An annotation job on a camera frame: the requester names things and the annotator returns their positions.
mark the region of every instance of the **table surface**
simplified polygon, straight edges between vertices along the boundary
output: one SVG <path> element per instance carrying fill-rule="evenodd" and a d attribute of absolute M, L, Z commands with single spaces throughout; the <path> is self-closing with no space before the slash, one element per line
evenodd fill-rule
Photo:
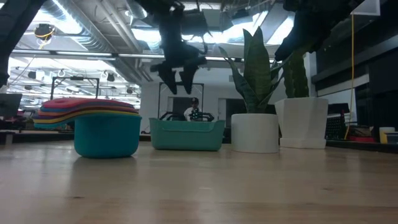
<path fill-rule="evenodd" d="M 80 157 L 0 147 L 0 223 L 398 223 L 398 156 L 351 149 Z"/>

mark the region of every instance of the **stacked colorful plates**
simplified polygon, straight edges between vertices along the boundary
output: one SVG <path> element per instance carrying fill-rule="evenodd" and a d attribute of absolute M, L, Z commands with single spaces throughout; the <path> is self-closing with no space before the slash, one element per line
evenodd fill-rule
<path fill-rule="evenodd" d="M 141 117 L 133 105 L 113 100 L 64 98 L 43 104 L 35 127 L 56 128 L 75 122 L 75 149 L 89 158 L 120 158 L 135 153 Z"/>

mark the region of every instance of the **cap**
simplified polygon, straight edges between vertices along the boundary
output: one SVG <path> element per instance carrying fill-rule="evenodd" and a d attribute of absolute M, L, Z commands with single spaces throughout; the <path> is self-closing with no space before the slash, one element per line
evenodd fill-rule
<path fill-rule="evenodd" d="M 194 98 L 192 98 L 192 101 L 191 101 L 192 103 L 199 103 L 199 99 L 198 98 L 196 98 L 196 97 L 194 97 Z"/>

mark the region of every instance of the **teal basket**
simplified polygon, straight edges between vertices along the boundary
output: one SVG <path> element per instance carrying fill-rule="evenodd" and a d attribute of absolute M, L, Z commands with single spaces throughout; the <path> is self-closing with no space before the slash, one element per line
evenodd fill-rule
<path fill-rule="evenodd" d="M 218 151 L 225 121 L 161 121 L 150 118 L 150 139 L 155 149 Z"/>
<path fill-rule="evenodd" d="M 129 157 L 137 151 L 140 125 L 140 116 L 124 114 L 77 118 L 76 152 L 96 159 Z"/>

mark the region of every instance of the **teal bowl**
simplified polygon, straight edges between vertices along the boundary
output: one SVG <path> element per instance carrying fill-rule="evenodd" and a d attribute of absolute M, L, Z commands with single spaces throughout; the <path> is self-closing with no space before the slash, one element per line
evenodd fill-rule
<path fill-rule="evenodd" d="M 82 116 L 75 120 L 75 150 L 87 158 L 132 156 L 138 148 L 140 116 L 124 114 Z"/>

